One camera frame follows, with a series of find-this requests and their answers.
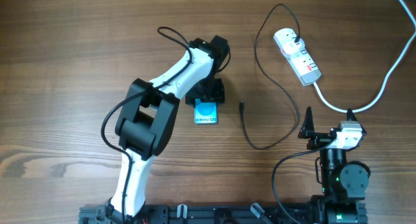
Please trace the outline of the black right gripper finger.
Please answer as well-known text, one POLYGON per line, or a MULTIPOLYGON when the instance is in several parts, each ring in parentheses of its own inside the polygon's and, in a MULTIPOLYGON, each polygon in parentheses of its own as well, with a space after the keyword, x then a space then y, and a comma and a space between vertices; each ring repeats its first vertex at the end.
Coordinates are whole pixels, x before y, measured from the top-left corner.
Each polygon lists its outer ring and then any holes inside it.
POLYGON ((304 122, 300 127, 300 131, 298 133, 298 138, 301 139, 310 139, 315 137, 315 128, 313 123, 313 113, 311 107, 307 107, 305 112, 304 122))
POLYGON ((362 126, 362 124, 357 120, 357 118, 355 117, 353 110, 351 108, 349 108, 346 112, 346 120, 347 121, 356 121, 359 123, 360 127, 361 127, 361 132, 362 135, 366 135, 367 131, 365 130, 365 128, 362 126))

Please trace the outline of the blue Galaxy S25 smartphone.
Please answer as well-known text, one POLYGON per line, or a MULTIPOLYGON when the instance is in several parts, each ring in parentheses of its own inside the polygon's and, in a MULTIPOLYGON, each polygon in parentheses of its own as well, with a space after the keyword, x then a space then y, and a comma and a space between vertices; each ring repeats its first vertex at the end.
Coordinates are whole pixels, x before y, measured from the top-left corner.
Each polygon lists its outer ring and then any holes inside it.
POLYGON ((200 99, 195 100, 194 122, 197 125, 217 124, 218 112, 215 102, 202 102, 200 99))

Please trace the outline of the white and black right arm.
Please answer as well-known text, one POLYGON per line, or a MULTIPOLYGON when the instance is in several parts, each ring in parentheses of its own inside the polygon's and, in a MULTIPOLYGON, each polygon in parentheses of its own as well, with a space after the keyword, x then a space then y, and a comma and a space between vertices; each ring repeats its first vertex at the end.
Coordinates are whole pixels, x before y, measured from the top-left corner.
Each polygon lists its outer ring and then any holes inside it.
POLYGON ((307 139, 310 153, 320 156, 315 160, 317 182, 322 186, 322 195, 314 195, 308 202, 307 223, 369 222, 365 203, 365 191, 369 185, 371 170, 360 161, 348 161, 346 153, 359 147, 367 131, 356 119, 352 110, 347 110, 346 120, 328 133, 315 131, 311 107, 307 107, 305 119, 298 133, 307 139))

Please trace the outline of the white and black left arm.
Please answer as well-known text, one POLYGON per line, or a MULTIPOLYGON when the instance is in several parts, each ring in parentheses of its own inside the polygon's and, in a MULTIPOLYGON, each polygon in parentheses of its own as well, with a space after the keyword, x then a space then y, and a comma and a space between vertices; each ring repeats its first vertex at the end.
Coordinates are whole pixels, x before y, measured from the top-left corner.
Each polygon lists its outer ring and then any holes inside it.
POLYGON ((116 193, 105 205, 112 223, 136 223, 146 203, 146 184, 156 156, 168 145, 179 102, 192 106, 195 120, 217 122, 217 106, 225 101, 224 85, 215 78, 230 56, 228 41, 215 36, 185 46, 184 56, 167 72, 150 80, 136 79, 129 87, 115 126, 122 167, 116 193))

